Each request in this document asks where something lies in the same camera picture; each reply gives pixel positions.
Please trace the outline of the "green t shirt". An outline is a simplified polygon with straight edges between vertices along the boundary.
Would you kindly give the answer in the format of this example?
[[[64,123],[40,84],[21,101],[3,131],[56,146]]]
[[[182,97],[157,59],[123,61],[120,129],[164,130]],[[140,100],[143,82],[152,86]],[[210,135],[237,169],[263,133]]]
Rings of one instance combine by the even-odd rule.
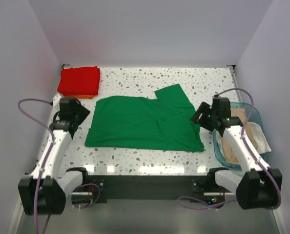
[[[97,101],[85,147],[203,152],[195,108],[179,84],[155,99],[111,96]]]

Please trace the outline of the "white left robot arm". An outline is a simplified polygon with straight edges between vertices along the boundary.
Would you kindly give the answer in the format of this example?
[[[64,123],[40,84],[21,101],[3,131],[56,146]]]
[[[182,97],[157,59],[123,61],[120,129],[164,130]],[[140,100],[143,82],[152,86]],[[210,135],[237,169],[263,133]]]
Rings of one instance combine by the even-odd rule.
[[[50,105],[58,111],[53,122],[45,126],[49,137],[44,152],[33,171],[18,183],[23,210],[27,215],[60,215],[72,191],[85,191],[90,185],[84,167],[69,168],[59,177],[65,151],[90,111],[74,97],[54,97]]]

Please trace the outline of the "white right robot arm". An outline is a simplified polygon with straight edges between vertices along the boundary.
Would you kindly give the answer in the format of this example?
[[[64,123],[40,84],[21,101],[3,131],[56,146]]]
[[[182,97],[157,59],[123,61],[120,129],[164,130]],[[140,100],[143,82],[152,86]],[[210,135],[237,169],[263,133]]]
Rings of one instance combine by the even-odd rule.
[[[213,192],[224,187],[236,195],[244,210],[277,209],[281,205],[282,174],[273,169],[257,152],[246,133],[246,120],[233,116],[230,101],[215,96],[212,104],[202,102],[190,119],[211,132],[217,131],[228,143],[244,172],[238,176],[228,169],[209,171],[207,188]]]

